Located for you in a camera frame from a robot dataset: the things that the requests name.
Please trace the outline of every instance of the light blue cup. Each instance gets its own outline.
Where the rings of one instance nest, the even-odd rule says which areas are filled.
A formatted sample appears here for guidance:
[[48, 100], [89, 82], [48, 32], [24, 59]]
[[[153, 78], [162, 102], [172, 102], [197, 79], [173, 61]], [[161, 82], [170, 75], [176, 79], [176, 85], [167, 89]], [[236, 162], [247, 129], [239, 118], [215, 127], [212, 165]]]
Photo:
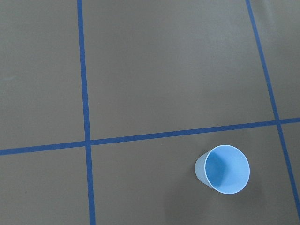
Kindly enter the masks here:
[[220, 145], [198, 158], [197, 178], [223, 194], [235, 194], [248, 183], [250, 167], [246, 156], [231, 145]]

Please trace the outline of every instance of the plastic cup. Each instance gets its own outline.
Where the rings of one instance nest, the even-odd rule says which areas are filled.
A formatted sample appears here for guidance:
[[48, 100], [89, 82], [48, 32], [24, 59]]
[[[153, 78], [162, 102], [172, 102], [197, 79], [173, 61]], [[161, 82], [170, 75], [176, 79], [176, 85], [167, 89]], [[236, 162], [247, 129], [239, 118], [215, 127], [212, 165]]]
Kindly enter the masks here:
[[246, 156], [231, 145], [220, 145], [199, 157], [197, 178], [223, 194], [235, 194], [248, 183], [250, 167]]

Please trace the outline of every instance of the gray surface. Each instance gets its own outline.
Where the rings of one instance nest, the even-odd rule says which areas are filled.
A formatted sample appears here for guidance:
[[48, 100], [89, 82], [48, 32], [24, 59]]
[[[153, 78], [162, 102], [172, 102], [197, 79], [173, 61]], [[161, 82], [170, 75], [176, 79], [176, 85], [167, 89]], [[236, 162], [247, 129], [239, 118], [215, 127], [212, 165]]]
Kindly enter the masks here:
[[[197, 180], [195, 161], [219, 144], [247, 156], [251, 176], [235, 195]], [[93, 146], [97, 224], [298, 224], [276, 127]]]
[[0, 157], [2, 225], [87, 225], [84, 148]]
[[273, 120], [243, 1], [87, 0], [93, 139]]
[[278, 112], [300, 117], [300, 1], [253, 1]]
[[75, 1], [0, 2], [1, 148], [81, 141]]
[[286, 124], [283, 126], [285, 143], [290, 156], [298, 194], [300, 191], [300, 124]]

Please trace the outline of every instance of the vertical blue line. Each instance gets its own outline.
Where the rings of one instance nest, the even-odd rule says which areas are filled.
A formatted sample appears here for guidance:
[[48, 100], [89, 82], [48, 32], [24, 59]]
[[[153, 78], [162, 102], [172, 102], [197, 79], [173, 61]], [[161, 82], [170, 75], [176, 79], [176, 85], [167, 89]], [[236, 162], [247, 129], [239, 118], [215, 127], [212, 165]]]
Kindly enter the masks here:
[[89, 215], [90, 215], [90, 225], [95, 225], [96, 218], [95, 218], [95, 203], [94, 203], [93, 166], [92, 166], [92, 152], [90, 146], [90, 116], [89, 116], [89, 101], [88, 101], [88, 85], [86, 79], [86, 66], [85, 66], [82, 0], [77, 0], [77, 10], [78, 10], [78, 32], [79, 32], [79, 51], [80, 51], [80, 68], [81, 68], [81, 84], [82, 84], [84, 137], [85, 137], [85, 144], [86, 144], [85, 156], [86, 156], [86, 172], [87, 172], [87, 183], [88, 183]]
[[296, 187], [296, 183], [295, 183], [295, 179], [294, 179], [294, 175], [293, 175], [291, 161], [290, 161], [289, 154], [288, 154], [288, 151], [287, 151], [287, 148], [286, 148], [285, 138], [284, 138], [284, 134], [283, 134], [280, 119], [279, 119], [279, 114], [278, 114], [278, 110], [277, 110], [277, 106], [276, 106], [276, 102], [275, 102], [275, 97], [274, 97], [274, 93], [273, 93], [273, 89], [272, 89], [272, 85], [271, 85], [271, 80], [270, 80], [266, 60], [265, 60], [265, 57], [264, 57], [264, 54], [263, 54], [262, 44], [261, 44], [261, 41], [260, 41], [260, 38], [259, 38], [259, 35], [258, 35], [258, 30], [257, 30], [257, 26], [256, 26], [256, 23], [255, 23], [255, 19], [254, 19], [254, 15], [253, 15], [250, 0], [246, 0], [246, 5], [247, 5], [250, 21], [251, 21], [251, 24], [252, 24], [252, 28], [253, 28], [253, 32], [254, 32], [254, 36], [255, 36], [258, 52], [259, 52], [259, 56], [260, 56], [261, 63], [262, 63], [263, 73], [264, 73], [265, 80], [266, 80], [266, 83], [267, 83], [268, 92], [269, 92], [270, 101], [271, 101], [271, 104], [272, 104], [274, 117], [275, 117], [275, 120], [277, 122], [277, 130], [278, 130], [278, 134], [279, 134], [279, 139], [280, 139], [281, 147], [282, 147], [283, 154], [284, 154], [284, 157], [285, 157], [285, 163], [286, 163], [286, 167], [287, 167], [288, 174], [289, 174], [289, 177], [290, 177], [292, 192], [293, 192], [293, 196], [294, 196], [294, 200], [295, 200], [295, 204], [296, 204], [296, 208], [297, 208], [297, 212], [298, 212], [298, 218], [299, 218], [299, 221], [300, 221], [300, 202], [299, 202], [298, 191], [297, 191], [297, 187]]

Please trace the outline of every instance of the gray floor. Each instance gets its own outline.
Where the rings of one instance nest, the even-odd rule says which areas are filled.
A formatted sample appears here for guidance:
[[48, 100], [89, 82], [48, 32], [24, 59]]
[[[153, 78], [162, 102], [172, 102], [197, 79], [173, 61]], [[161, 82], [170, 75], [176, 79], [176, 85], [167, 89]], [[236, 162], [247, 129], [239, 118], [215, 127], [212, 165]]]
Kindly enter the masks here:
[[[82, 6], [92, 140], [274, 121], [245, 1]], [[252, 9], [280, 119], [300, 121], [300, 2]], [[85, 141], [77, 3], [1, 1], [0, 30], [0, 149], [19, 153], [0, 154], [1, 224], [94, 225], [84, 147], [13, 150]], [[300, 190], [300, 124], [282, 129]], [[235, 195], [193, 171], [220, 144], [250, 163]], [[299, 224], [275, 123], [95, 145], [92, 162], [98, 225]]]

